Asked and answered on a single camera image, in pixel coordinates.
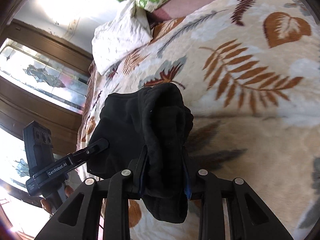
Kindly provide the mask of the left hand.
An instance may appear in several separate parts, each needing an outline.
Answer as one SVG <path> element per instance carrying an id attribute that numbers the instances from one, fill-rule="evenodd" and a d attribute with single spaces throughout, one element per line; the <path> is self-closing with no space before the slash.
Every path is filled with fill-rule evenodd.
<path id="1" fill-rule="evenodd" d="M 51 193 L 47 198 L 41 200 L 42 208 L 51 216 L 56 212 L 57 204 L 62 204 L 74 192 L 71 186 L 62 185 L 57 191 Z"/>

